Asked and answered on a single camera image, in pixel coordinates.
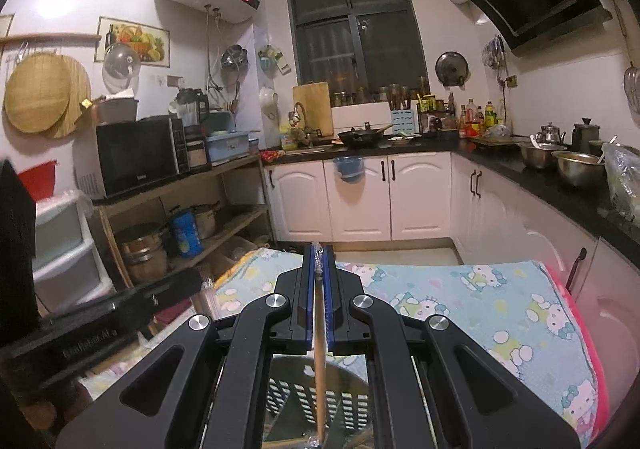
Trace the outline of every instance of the faucet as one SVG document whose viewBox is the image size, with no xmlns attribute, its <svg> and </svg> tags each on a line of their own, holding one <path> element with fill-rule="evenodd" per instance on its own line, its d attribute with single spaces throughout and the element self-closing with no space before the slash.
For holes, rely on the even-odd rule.
<svg viewBox="0 0 640 449">
<path fill-rule="evenodd" d="M 299 102 L 296 102 L 295 105 L 293 106 L 293 113 L 298 118 L 298 121 L 300 121 L 300 115 L 298 114 L 298 108 L 300 108 L 302 110 L 302 118 L 305 121 L 305 127 L 302 130 L 304 132 L 304 134 L 305 134 L 305 140 L 304 140 L 303 143 L 308 148 L 312 148 L 314 144 L 313 144 L 313 141 L 311 140 L 311 129 L 309 128 L 309 126 L 307 124 L 307 120 L 306 120 L 305 106 L 303 106 Z"/>
</svg>

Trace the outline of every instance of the wooden shelf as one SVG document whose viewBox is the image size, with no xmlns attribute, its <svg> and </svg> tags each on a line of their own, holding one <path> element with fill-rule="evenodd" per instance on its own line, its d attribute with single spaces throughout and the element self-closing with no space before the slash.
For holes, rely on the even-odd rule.
<svg viewBox="0 0 640 449">
<path fill-rule="evenodd" d="M 39 33 L 39 34 L 16 34 L 0 37 L 0 45 L 8 43 L 21 43 L 25 41 L 58 41 L 58 40 L 83 40 L 96 42 L 102 38 L 98 34 L 81 34 L 81 33 Z"/>
<path fill-rule="evenodd" d="M 175 190 L 178 190 L 180 187 L 185 186 L 186 184 L 191 184 L 196 181 L 203 182 L 208 178 L 218 176 L 220 174 L 226 173 L 227 171 L 232 171 L 233 169 L 237 169 L 239 167 L 252 164 L 258 161 L 259 158 L 260 158 L 260 155 L 253 154 L 253 155 L 245 156 L 243 158 L 238 158 L 236 160 L 230 160 L 223 164 L 212 167 L 210 171 L 192 174 L 185 178 L 180 178 L 179 180 L 169 182 L 168 184 L 162 185 L 160 187 L 155 187 L 148 191 L 144 191 L 140 194 L 130 196 L 129 198 L 126 198 L 119 202 L 115 202 L 113 204 L 105 204 L 105 205 L 98 204 L 95 207 L 99 207 L 100 209 L 102 209 L 107 216 L 115 216 L 116 214 L 121 214 L 123 212 L 126 212 L 127 210 L 131 210 L 133 207 L 146 203 L 149 200 L 159 198 L 160 196 L 163 196 L 165 194 L 169 194 Z"/>
<path fill-rule="evenodd" d="M 215 249 L 218 249 L 227 239 L 231 238 L 231 236 L 235 236 L 250 223 L 257 220 L 260 216 L 267 212 L 268 209 L 269 206 L 264 204 L 250 206 L 249 210 L 243 212 L 242 214 L 238 214 L 237 216 L 226 222 L 222 227 L 222 230 L 215 236 L 211 236 L 210 238 L 205 239 L 202 242 L 204 250 L 200 254 L 195 255 L 194 257 L 190 257 L 189 259 L 184 259 L 181 257 L 174 259 L 172 262 L 173 270 L 195 267 L 199 262 L 205 259 L 207 255 L 211 254 L 211 252 L 215 251 Z"/>
</svg>

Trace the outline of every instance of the window frame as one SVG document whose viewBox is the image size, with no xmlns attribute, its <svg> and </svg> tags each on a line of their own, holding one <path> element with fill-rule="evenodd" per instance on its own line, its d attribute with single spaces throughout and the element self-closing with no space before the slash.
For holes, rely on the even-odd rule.
<svg viewBox="0 0 640 449">
<path fill-rule="evenodd" d="M 359 8 L 356 9 L 353 7 L 352 0 L 345 0 L 347 4 L 347 8 L 344 10 L 337 10 L 333 12 L 330 16 L 326 16 L 318 19 L 311 18 L 303 18 L 302 21 L 298 20 L 296 17 L 296 8 L 295 8 L 295 0 L 287 0 L 288 8 L 289 8 L 289 19 L 291 25 L 291 37 L 293 41 L 293 49 L 294 49 L 294 62 L 296 65 L 296 73 L 298 76 L 298 84 L 301 85 L 305 82 L 310 82 L 310 63 L 306 60 L 301 60 L 299 57 L 299 45 L 305 45 L 305 37 L 304 37 L 304 29 L 311 28 L 313 26 L 322 26 L 323 24 L 330 24 L 332 22 L 340 22 L 347 20 L 349 23 L 349 29 L 351 32 L 351 39 L 353 41 L 353 51 L 354 51 L 354 70 L 356 74 L 356 79 L 361 86 L 366 86 L 371 90 L 375 90 L 375 87 L 369 86 L 369 78 L 367 77 L 367 69 L 366 62 L 364 58 L 364 50 L 362 48 L 362 39 L 360 37 L 360 31 L 358 29 L 358 18 L 366 15 L 376 15 L 380 13 L 399 13 L 399 12 L 407 12 L 410 17 L 413 19 L 415 24 L 415 29 L 417 31 L 417 44 L 420 50 L 420 68 L 421 71 L 424 72 L 424 76 L 428 81 L 428 72 L 427 72 L 427 64 L 424 57 L 424 47 L 422 46 L 422 35 L 420 34 L 420 27 L 418 26 L 418 21 L 415 16 L 414 5 L 412 0 L 403 0 L 402 2 L 376 2 L 372 6 L 367 8 Z"/>
</svg>

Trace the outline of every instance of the black countertop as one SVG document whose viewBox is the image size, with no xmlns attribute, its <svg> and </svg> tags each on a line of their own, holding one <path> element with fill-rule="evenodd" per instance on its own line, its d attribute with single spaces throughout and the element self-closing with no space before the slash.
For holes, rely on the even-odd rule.
<svg viewBox="0 0 640 449">
<path fill-rule="evenodd" d="M 383 142 L 375 148 L 353 150 L 334 146 L 329 150 L 308 154 L 287 155 L 272 164 L 328 160 L 338 156 L 381 156 L 420 152 L 451 152 L 491 169 L 523 187 L 529 193 L 551 205 L 569 219 L 580 225 L 596 238 L 604 238 L 620 251 L 629 262 L 640 269 L 640 228 L 627 222 L 612 207 L 605 177 L 595 190 L 576 190 L 563 184 L 558 172 L 538 171 L 526 167 L 517 148 L 490 150 L 478 149 L 466 140 L 414 140 L 407 145 L 392 145 Z"/>
</svg>

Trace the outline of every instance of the wall picture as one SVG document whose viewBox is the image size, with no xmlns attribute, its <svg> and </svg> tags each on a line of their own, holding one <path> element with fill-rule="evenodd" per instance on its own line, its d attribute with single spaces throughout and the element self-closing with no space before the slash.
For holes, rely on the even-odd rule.
<svg viewBox="0 0 640 449">
<path fill-rule="evenodd" d="M 112 44 L 121 42 L 133 48 L 142 64 L 170 66 L 169 31 L 131 21 L 101 17 L 98 34 L 102 37 L 95 49 L 94 62 L 104 61 L 104 55 Z"/>
</svg>

